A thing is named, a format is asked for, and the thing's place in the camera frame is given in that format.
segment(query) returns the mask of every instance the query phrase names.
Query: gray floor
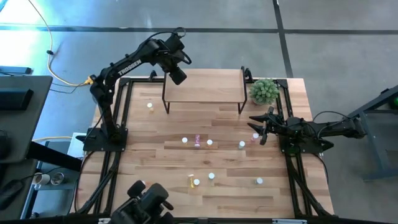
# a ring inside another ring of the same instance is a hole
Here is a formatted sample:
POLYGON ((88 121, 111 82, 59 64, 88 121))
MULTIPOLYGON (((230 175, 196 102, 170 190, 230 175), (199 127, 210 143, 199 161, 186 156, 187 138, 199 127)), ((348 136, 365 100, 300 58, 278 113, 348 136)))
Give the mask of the gray floor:
MULTIPOLYGON (((9 1, 0 22, 42 24, 26 4, 9 1)), ((50 25, 275 29, 272 0, 206 1, 36 1, 50 25)), ((279 0, 286 29, 398 29, 395 0, 279 0)), ((53 32, 58 54, 53 69, 80 83, 110 62, 136 50, 148 32, 53 32)), ((46 70, 49 35, 0 31, 2 65, 46 70)), ((184 39, 192 68, 249 67, 255 77, 286 77, 278 34, 188 33, 184 39)), ((295 78, 304 78, 313 114, 349 113, 398 83, 398 35, 286 35, 295 78)), ((148 75, 143 65, 134 75, 148 75)), ((57 90, 69 90, 53 86, 57 90)), ((87 87, 74 94, 50 92, 35 138, 84 132, 95 104, 87 87)), ((324 114, 318 121, 339 119, 324 114)), ((363 182, 374 169, 367 140, 331 139, 325 153, 330 193, 337 215, 398 223, 398 179, 363 182)))

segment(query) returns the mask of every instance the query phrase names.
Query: green succulent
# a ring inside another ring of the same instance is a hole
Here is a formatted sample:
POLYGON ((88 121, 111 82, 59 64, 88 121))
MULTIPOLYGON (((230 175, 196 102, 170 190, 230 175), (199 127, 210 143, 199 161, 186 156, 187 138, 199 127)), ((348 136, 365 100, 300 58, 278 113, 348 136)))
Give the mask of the green succulent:
POLYGON ((278 97, 279 90, 272 79, 265 78, 256 81, 250 87, 250 97, 258 105, 270 105, 278 97))

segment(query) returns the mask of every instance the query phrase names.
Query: white bottle cap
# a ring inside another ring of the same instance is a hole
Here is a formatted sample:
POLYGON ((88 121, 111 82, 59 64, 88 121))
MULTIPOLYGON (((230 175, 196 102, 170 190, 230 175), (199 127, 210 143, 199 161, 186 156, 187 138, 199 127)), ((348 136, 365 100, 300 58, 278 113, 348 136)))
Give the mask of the white bottle cap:
POLYGON ((257 184, 262 184, 262 178, 261 178, 261 177, 258 177, 258 178, 256 179, 256 183, 257 183, 257 184))
POLYGON ((196 186, 200 184, 200 180, 199 179, 195 179, 193 180, 193 184, 195 184, 196 186))
POLYGON ((210 179, 210 180, 213 180, 215 176, 216 176, 216 175, 214 175, 214 173, 209 173, 209 179, 210 179))

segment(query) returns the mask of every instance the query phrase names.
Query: green object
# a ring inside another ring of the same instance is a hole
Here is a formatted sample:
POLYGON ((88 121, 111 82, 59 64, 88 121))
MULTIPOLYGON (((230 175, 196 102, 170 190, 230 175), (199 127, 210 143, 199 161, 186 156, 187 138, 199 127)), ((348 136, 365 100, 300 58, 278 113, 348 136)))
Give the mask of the green object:
POLYGON ((256 81, 250 87, 250 97, 257 105, 270 105, 278 97, 279 90, 272 79, 265 78, 256 81))

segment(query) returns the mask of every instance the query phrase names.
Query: wooden tabletop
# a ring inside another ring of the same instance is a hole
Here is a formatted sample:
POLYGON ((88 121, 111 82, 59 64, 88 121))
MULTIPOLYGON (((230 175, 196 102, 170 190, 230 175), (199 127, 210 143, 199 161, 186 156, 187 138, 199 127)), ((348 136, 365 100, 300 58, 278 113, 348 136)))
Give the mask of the wooden tabletop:
MULTIPOLYGON (((303 79, 288 79, 288 84, 294 115, 310 121, 303 79)), ((127 119, 129 135, 119 166, 113 210, 127 200, 127 190, 135 181, 144 180, 147 186, 158 182, 167 189, 175 217, 294 217, 285 159, 279 152, 277 137, 269 134, 265 146, 250 143, 253 130, 246 124, 251 121, 249 116, 264 114, 268 106, 248 100, 238 115, 234 103, 174 103, 173 111, 166 114, 161 97, 161 83, 133 86, 127 119), (146 107, 149 102, 154 105, 152 113, 146 107), (193 147, 196 134, 200 135, 200 149, 193 147), (183 137, 188 138, 187 145, 181 142, 183 137), (211 147, 205 146, 208 139, 214 142, 211 147), (246 142, 243 150, 238 149, 239 141, 246 142), (214 180, 208 179, 210 172, 215 174, 214 180), (200 179, 194 189, 190 188, 190 174, 200 179), (257 177, 262 177, 264 183, 255 184, 257 177)), ((94 123, 99 116, 97 111, 94 123)), ((103 152, 94 153, 83 169, 79 208, 98 185, 103 156, 103 152)), ((302 157, 308 188, 333 213, 322 163, 311 154, 302 157)), ((299 190, 298 196, 304 211, 299 190)))
POLYGON ((241 69, 185 69, 187 79, 179 85, 167 75, 166 102, 218 102, 244 101, 241 69))

